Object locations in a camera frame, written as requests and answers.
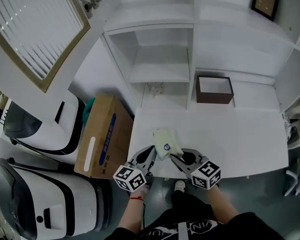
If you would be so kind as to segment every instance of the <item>gray floor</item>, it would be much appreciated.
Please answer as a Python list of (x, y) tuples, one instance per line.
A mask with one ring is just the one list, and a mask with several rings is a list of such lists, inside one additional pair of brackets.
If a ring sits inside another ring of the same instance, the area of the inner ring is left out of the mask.
[[(300, 157), (300, 149), (289, 153), (289, 159)], [(254, 212), (283, 237), (300, 230), (300, 198), (283, 196), (284, 170), (246, 177), (227, 178), (220, 181), (220, 189), (227, 195), (240, 213)], [(171, 207), (170, 193), (176, 180), (156, 178), (146, 198), (145, 224), (149, 225), (163, 211)], [(102, 232), (88, 232), (73, 238), (76, 240), (103, 240), (117, 227), (128, 202), (128, 194), (111, 181), (113, 202), (109, 227)], [(195, 189), (186, 182), (187, 193), (206, 202), (203, 189)]]

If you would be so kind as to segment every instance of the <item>picture frame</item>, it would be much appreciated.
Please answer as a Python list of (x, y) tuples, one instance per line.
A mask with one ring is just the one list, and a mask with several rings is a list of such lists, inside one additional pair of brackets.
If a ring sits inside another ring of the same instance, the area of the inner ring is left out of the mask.
[(273, 22), (275, 20), (278, 4), (279, 0), (252, 0), (251, 10)]

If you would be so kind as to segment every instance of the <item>person's hand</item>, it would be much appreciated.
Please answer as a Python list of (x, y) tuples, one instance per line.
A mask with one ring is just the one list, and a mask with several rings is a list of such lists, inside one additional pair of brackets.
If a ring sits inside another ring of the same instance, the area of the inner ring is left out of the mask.
[(142, 187), (137, 189), (135, 192), (132, 192), (130, 195), (130, 198), (138, 198), (141, 197), (142, 199), (145, 199), (150, 187), (147, 184), (144, 184)]

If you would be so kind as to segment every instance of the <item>white wall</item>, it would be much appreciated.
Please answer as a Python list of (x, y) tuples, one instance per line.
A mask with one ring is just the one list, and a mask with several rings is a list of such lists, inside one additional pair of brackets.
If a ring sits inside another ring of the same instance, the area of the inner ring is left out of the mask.
[(77, 71), (69, 91), (85, 103), (97, 93), (114, 94), (129, 113), (135, 114), (136, 102), (105, 45), (101, 38), (95, 43)]

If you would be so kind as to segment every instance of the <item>teal fabric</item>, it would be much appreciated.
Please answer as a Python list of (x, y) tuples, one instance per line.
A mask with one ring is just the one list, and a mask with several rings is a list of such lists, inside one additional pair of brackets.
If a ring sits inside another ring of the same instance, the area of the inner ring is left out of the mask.
[(90, 111), (92, 109), (92, 106), (95, 102), (96, 98), (92, 98), (89, 100), (89, 102), (86, 104), (84, 110), (83, 110), (83, 114), (82, 114), (82, 122), (83, 122), (83, 127), (86, 127), (89, 115), (90, 115)]

